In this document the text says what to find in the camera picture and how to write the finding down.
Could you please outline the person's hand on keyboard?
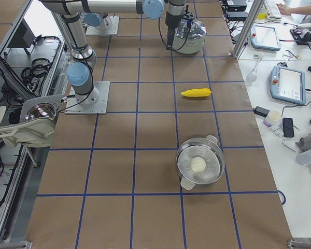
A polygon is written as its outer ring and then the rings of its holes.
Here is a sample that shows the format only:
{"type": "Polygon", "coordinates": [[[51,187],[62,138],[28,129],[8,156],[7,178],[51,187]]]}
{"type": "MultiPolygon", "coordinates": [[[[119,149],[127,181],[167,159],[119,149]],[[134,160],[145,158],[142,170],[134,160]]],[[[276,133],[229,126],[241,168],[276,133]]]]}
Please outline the person's hand on keyboard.
{"type": "Polygon", "coordinates": [[[292,14],[292,8],[287,5],[277,4],[277,7],[282,15],[290,16],[292,14]]]}

